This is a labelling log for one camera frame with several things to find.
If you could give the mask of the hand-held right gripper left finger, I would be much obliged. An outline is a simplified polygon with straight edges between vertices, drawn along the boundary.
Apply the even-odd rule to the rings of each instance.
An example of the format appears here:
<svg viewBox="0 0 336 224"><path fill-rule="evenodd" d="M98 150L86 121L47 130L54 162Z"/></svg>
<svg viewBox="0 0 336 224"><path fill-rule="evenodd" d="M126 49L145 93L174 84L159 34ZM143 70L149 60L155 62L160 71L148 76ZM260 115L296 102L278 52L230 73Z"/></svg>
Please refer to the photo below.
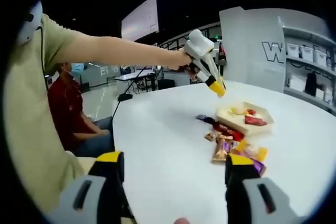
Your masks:
<svg viewBox="0 0 336 224"><path fill-rule="evenodd" d="M124 188L124 153L104 153L60 195L56 223L135 223Z"/></svg>

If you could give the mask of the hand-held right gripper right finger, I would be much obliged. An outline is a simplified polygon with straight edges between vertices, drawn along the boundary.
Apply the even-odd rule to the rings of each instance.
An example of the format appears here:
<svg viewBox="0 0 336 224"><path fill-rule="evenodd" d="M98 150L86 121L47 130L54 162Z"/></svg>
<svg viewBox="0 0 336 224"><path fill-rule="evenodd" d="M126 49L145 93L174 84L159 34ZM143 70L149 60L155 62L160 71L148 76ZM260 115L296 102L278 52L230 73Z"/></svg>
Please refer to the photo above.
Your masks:
<svg viewBox="0 0 336 224"><path fill-rule="evenodd" d="M261 177L252 159L230 153L225 162L228 223L299 223L288 195Z"/></svg>

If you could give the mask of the person's left hand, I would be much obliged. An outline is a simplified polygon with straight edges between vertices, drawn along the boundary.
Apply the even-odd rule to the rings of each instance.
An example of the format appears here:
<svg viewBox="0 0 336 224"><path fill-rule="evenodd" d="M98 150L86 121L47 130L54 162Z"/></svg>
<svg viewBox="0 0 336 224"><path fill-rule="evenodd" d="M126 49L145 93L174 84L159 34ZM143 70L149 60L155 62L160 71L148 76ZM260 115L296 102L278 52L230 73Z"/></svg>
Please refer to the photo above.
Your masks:
<svg viewBox="0 0 336 224"><path fill-rule="evenodd" d="M191 57L182 50L169 50L170 60L167 65L169 69L178 70L180 67L187 66L192 62Z"/></svg>

